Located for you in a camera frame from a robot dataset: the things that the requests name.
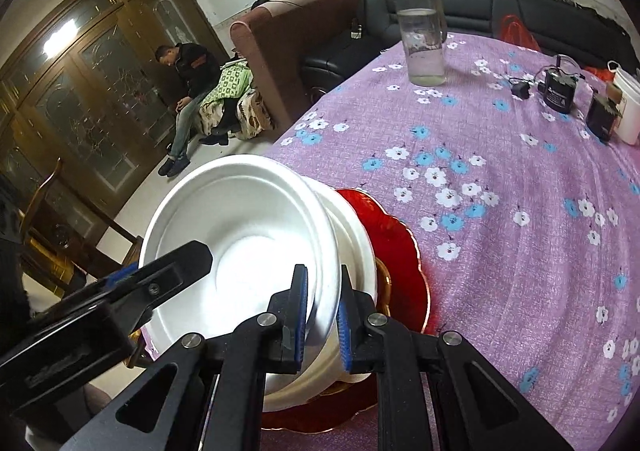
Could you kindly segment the large white paper bowl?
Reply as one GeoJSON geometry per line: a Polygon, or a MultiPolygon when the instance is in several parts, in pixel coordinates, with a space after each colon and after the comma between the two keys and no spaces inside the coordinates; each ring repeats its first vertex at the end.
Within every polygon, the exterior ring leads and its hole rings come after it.
{"type": "Polygon", "coordinates": [[[145,326],[159,355],[189,332],[215,337],[266,311],[288,289],[296,265],[308,271],[306,360],[331,331],[340,285],[334,230],[316,193],[291,168],[265,156],[225,156],[182,178],[154,213],[140,263],[191,241],[213,257],[203,278],[157,307],[145,326]]]}

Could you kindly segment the black gear device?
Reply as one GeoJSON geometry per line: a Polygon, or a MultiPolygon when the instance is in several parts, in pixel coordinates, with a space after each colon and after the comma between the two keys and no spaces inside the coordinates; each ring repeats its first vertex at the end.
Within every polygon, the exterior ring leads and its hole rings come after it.
{"type": "Polygon", "coordinates": [[[620,87],[612,82],[606,84],[603,93],[598,93],[595,90],[592,94],[586,125],[588,130],[604,144],[610,141],[614,126],[620,122],[622,117],[622,112],[618,108],[622,97],[623,93],[620,87]]]}
{"type": "Polygon", "coordinates": [[[582,74],[566,73],[559,67],[544,70],[544,81],[538,84],[542,101],[551,110],[569,115],[572,112],[578,81],[582,74]]]}

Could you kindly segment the large red scalloped plate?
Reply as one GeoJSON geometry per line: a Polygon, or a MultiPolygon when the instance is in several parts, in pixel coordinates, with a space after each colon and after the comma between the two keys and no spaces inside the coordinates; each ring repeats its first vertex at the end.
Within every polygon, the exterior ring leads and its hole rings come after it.
{"type": "MultiPolygon", "coordinates": [[[[378,310],[388,311],[410,330],[425,331],[431,292],[412,232],[367,193],[354,189],[336,192],[355,210],[372,242],[373,255],[378,259],[378,284],[383,288],[378,310]]],[[[325,433],[369,410],[375,402],[376,379],[368,376],[357,381],[351,377],[338,381],[300,407],[265,413],[262,427],[267,431],[325,433]]]]}

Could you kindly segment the clear green-lidded water bottle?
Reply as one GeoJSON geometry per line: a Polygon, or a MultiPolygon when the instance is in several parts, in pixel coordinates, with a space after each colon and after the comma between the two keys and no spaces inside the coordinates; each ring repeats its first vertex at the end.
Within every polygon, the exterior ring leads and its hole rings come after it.
{"type": "Polygon", "coordinates": [[[448,30],[440,0],[393,0],[409,81],[423,87],[446,82],[448,30]]]}

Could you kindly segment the small red gold-rimmed plate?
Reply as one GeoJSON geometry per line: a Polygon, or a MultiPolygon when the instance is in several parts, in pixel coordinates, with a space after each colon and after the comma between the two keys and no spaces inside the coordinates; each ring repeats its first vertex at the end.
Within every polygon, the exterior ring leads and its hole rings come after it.
{"type": "MultiPolygon", "coordinates": [[[[346,259],[347,269],[352,288],[367,292],[374,301],[376,308],[384,315],[390,315],[390,295],[392,295],[392,281],[386,266],[378,257],[362,256],[357,259],[346,259]]],[[[333,323],[326,345],[312,366],[320,371],[320,381],[326,388],[319,393],[320,397],[337,395],[348,387],[365,381],[370,374],[349,375],[343,369],[340,349],[338,348],[337,324],[333,323]]]]}

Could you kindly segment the wooden glass-door cabinet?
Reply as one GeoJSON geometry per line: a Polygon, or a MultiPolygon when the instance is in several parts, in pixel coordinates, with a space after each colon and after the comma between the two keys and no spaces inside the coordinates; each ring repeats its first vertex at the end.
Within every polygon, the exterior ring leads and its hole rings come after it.
{"type": "Polygon", "coordinates": [[[53,171],[50,210],[96,240],[164,158],[184,88],[160,45],[227,52],[196,0],[64,0],[1,69],[1,171],[26,205],[53,171]]]}

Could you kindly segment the purple floral tablecloth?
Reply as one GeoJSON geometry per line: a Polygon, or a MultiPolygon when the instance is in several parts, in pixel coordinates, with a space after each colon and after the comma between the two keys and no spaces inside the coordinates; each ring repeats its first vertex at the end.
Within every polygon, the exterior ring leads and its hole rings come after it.
{"type": "Polygon", "coordinates": [[[447,81],[419,87],[394,46],[322,97],[268,154],[359,189],[420,247],[431,326],[461,332],[577,450],[597,450],[639,391],[639,150],[512,82],[550,58],[454,32],[447,81]]]}

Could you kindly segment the seated person in black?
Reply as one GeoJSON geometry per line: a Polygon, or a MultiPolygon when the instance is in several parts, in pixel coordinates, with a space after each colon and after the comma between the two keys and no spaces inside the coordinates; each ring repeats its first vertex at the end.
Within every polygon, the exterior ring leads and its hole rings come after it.
{"type": "Polygon", "coordinates": [[[201,102],[218,85],[220,67],[214,55],[200,44],[178,43],[160,45],[155,59],[163,66],[174,68],[186,94],[175,106],[175,137],[168,156],[158,170],[160,176],[174,178],[189,164],[188,145],[195,116],[201,102]]]}

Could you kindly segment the black charger plug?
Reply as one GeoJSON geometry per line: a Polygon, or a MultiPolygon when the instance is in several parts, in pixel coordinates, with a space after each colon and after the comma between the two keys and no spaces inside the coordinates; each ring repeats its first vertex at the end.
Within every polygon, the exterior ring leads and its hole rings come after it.
{"type": "Polygon", "coordinates": [[[526,100],[530,97],[530,84],[528,81],[511,82],[511,94],[518,99],[526,100]]]}

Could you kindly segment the white paper plate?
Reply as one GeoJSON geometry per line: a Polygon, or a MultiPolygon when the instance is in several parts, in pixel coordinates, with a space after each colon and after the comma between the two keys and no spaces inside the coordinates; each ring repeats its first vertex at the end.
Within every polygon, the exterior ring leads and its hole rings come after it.
{"type": "MultiPolygon", "coordinates": [[[[355,210],[333,188],[309,177],[305,177],[304,180],[317,194],[331,220],[340,263],[348,269],[352,288],[368,293],[373,301],[376,301],[378,278],[376,278],[374,253],[367,231],[355,210]]],[[[305,372],[305,375],[307,374],[311,379],[322,384],[324,389],[337,381],[355,383],[367,377],[367,374],[359,374],[353,379],[347,379],[340,355],[336,321],[332,324],[326,344],[305,372]]]]}

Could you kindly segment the red plastic bag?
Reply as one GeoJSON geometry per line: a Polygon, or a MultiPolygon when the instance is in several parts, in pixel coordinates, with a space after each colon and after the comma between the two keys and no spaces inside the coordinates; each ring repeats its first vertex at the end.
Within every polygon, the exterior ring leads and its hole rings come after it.
{"type": "Polygon", "coordinates": [[[540,46],[535,37],[526,29],[525,24],[517,15],[506,15],[502,19],[499,38],[511,45],[540,52],[540,46]]]}

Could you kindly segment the white plastic jar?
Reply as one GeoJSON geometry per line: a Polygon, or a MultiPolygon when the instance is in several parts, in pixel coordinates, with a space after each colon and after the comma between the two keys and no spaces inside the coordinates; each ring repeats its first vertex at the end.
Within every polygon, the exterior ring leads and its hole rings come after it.
{"type": "Polygon", "coordinates": [[[625,71],[616,61],[608,62],[608,70],[614,74],[613,83],[622,91],[618,110],[622,117],[615,127],[621,141],[634,146],[640,133],[640,84],[634,75],[625,71]]]}

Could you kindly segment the green patterned cloth bag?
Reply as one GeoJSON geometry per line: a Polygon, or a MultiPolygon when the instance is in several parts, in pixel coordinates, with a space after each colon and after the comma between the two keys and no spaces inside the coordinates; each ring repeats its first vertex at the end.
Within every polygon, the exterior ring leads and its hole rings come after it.
{"type": "Polygon", "coordinates": [[[220,72],[217,86],[200,104],[200,118],[204,130],[217,126],[222,118],[222,108],[226,99],[240,99],[252,86],[253,72],[244,59],[226,63],[220,72]]]}

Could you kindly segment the black leather sofa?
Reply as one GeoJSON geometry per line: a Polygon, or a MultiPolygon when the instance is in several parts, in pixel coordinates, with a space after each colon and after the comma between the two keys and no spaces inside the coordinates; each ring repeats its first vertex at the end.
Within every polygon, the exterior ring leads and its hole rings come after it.
{"type": "MultiPolygon", "coordinates": [[[[639,59],[627,31],[591,7],[572,0],[442,0],[448,35],[498,38],[503,19],[517,16],[547,55],[564,54],[583,68],[616,61],[629,73],[639,59]]],[[[392,0],[359,0],[352,24],[303,56],[300,77],[311,101],[342,84],[400,41],[392,0]]]]}

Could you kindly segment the black gear device left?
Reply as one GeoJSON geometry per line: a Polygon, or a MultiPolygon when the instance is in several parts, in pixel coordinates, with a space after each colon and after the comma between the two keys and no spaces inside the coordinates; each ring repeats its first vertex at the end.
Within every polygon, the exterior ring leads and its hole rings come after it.
{"type": "Polygon", "coordinates": [[[566,73],[559,67],[544,70],[544,81],[538,84],[542,101],[551,110],[569,115],[572,112],[578,81],[582,74],[566,73]]]}

